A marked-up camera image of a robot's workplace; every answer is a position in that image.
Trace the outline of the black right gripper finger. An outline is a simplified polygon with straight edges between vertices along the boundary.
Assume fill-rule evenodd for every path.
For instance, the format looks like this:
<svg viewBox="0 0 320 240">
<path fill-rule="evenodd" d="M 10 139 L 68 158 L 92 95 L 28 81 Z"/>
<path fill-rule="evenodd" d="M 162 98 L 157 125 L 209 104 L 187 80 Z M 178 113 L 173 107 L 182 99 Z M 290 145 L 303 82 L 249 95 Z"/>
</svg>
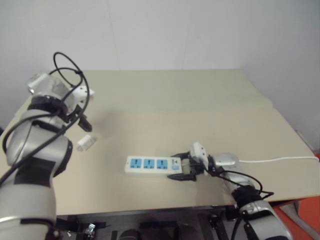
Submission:
<svg viewBox="0 0 320 240">
<path fill-rule="evenodd" d="M 193 174 L 170 174 L 167 176 L 168 179 L 174 180 L 174 181 L 193 181 L 195 182 L 197 180 L 197 177 Z"/>
<path fill-rule="evenodd" d="M 190 152 L 177 153 L 171 156 L 171 158 L 180 158 L 181 160 L 191 159 Z"/>
</svg>

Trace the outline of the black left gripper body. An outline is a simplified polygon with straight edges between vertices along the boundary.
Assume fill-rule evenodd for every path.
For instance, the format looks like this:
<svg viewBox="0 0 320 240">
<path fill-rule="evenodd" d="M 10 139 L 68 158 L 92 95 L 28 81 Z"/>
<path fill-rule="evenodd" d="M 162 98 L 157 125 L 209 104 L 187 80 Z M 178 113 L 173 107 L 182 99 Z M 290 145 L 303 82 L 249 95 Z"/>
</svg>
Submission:
<svg viewBox="0 0 320 240">
<path fill-rule="evenodd" d="M 78 125 L 79 126 L 85 126 L 86 125 L 86 120 L 87 117 L 84 115 L 84 113 L 82 113 L 82 108 L 77 104 L 74 108 L 74 110 L 67 116 L 67 124 L 70 125 L 71 122 L 79 116 L 78 120 Z"/>
</svg>

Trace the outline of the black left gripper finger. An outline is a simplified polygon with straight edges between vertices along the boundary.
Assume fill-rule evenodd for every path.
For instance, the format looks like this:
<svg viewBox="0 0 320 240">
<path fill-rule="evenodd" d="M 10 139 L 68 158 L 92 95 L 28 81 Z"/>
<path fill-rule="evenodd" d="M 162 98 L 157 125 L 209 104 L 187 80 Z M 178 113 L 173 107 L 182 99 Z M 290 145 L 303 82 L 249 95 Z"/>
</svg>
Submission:
<svg viewBox="0 0 320 240">
<path fill-rule="evenodd" d="M 85 132 L 92 132 L 92 130 L 93 130 L 92 125 L 89 123 L 89 121 L 87 120 L 87 117 L 85 115 L 82 115 L 79 118 L 78 126 Z"/>
</svg>

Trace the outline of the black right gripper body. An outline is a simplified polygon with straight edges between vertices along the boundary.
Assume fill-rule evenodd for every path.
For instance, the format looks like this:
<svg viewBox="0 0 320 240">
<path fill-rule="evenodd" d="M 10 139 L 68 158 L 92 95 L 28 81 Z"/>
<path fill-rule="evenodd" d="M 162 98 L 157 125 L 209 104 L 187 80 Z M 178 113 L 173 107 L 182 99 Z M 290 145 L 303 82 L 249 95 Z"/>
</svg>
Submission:
<svg viewBox="0 0 320 240">
<path fill-rule="evenodd" d="M 194 158 L 189 159 L 189 173 L 195 175 L 196 177 L 200 174 L 206 174 L 208 172 L 208 168 L 205 167 L 205 164 L 200 161 L 196 161 Z"/>
</svg>

